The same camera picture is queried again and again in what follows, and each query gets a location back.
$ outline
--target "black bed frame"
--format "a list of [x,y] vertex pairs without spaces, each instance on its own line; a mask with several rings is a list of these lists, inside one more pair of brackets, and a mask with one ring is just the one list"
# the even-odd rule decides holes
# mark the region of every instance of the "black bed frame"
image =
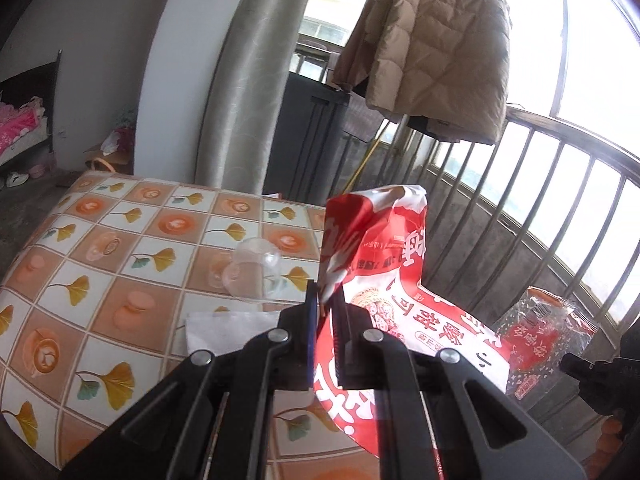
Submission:
[[58,80],[58,70],[62,51],[58,51],[56,60],[36,68],[31,68],[18,75],[0,82],[0,92],[2,92],[2,102],[13,105],[15,108],[28,103],[34,96],[42,98],[42,105],[47,118],[47,139],[31,146],[24,152],[19,153],[15,158],[8,160],[0,166],[0,171],[11,164],[16,158],[21,158],[25,153],[30,153],[37,147],[47,144],[49,153],[53,153],[53,104],[56,95],[56,83]]

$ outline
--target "clear plastic cup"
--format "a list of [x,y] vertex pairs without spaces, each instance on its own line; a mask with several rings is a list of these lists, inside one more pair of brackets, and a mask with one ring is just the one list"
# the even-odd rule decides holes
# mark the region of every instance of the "clear plastic cup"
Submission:
[[239,300],[272,300],[282,284],[281,257],[280,250],[263,238],[240,242],[222,271],[226,291]]

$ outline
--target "curtain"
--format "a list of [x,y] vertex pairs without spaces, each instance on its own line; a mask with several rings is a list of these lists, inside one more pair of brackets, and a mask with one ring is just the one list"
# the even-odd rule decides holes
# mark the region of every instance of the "curtain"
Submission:
[[262,192],[306,1],[241,1],[209,92],[197,184]]

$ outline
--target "plastic bag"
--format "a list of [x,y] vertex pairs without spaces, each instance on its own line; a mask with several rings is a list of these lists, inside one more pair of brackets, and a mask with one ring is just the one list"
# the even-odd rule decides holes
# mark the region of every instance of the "plastic bag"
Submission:
[[[318,276],[321,303],[342,285],[346,301],[366,308],[380,330],[428,355],[455,348],[504,391],[511,348],[420,285],[426,212],[420,186],[388,186],[329,200]],[[330,317],[318,336],[314,389],[338,428],[377,454],[373,391],[338,387]]]
[[496,328],[502,341],[513,347],[507,395],[528,410],[560,380],[562,356],[581,355],[597,330],[567,300],[530,286]]
[[116,127],[111,130],[100,146],[104,156],[115,152],[133,153],[136,137],[136,115],[137,111],[133,108],[119,115]]

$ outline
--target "table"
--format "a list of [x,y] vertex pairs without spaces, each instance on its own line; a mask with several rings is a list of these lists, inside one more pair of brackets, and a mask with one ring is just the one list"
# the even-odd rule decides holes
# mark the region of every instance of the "table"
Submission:
[[[88,171],[0,288],[2,414],[62,467],[186,356],[191,312],[281,310],[318,274],[324,210],[273,198]],[[269,303],[232,298],[232,250],[263,237],[283,254]],[[377,459],[337,431],[312,392],[274,399],[273,479],[376,478]]]

